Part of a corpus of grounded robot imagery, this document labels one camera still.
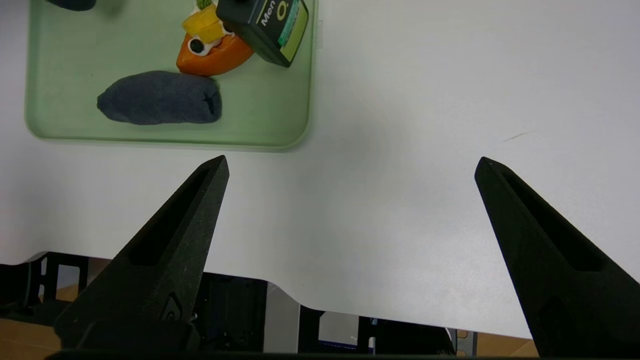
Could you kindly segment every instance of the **yellow toy piece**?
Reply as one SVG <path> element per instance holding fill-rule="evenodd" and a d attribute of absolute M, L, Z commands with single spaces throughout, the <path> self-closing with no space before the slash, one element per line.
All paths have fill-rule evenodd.
<path fill-rule="evenodd" d="M 199 36 L 205 44 L 211 43 L 225 36 L 222 21 L 216 15 L 216 6 L 211 4 L 189 16 L 182 28 L 191 37 Z"/>

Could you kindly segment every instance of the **white table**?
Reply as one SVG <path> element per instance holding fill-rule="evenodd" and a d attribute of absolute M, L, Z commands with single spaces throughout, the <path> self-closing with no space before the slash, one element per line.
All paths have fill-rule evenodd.
<path fill-rule="evenodd" d="M 0 0 L 2 263 L 113 257 L 226 154 L 207 271 L 309 307 L 527 337 L 473 178 L 489 156 L 640 279 L 638 1 L 322 0 L 312 129 L 282 153 L 33 138 L 26 3 Z"/>

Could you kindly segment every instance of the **green label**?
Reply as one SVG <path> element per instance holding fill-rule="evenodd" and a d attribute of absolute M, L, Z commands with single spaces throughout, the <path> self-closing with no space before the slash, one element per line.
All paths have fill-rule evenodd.
<path fill-rule="evenodd" d="M 291 3 L 291 10 L 289 10 L 287 22 L 284 24 L 284 29 L 282 29 L 282 33 L 278 39 L 278 44 L 280 44 L 280 46 L 284 46 L 284 44 L 287 43 L 289 36 L 291 35 L 293 24 L 296 23 L 296 19 L 298 18 L 298 1 L 299 0 L 293 0 Z"/>
<path fill-rule="evenodd" d="M 300 4 L 300 1 L 301 0 L 293 0 L 289 18 L 278 38 L 278 43 L 281 46 L 280 52 L 289 61 L 293 60 L 293 57 L 296 55 L 309 18 L 307 9 L 303 4 Z"/>

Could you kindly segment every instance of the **gray rolled towel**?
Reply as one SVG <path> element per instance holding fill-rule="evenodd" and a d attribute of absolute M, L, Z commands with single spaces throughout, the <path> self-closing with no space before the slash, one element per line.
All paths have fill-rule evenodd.
<path fill-rule="evenodd" d="M 222 100 L 212 79 L 150 71 L 113 83 L 98 96 L 98 109 L 111 120 L 137 125 L 207 124 L 220 118 Z"/>

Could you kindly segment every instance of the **toy eye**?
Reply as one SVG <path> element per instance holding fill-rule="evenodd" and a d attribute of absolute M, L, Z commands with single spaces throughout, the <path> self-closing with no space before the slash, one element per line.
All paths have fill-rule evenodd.
<path fill-rule="evenodd" d="M 189 48 L 189 51 L 191 51 L 191 54 L 197 56 L 207 56 L 211 52 L 211 49 L 218 46 L 220 42 L 221 39 L 218 39 L 209 44 L 205 44 L 202 42 L 199 36 L 195 36 L 191 40 L 189 40 L 189 42 L 187 43 L 187 47 Z"/>

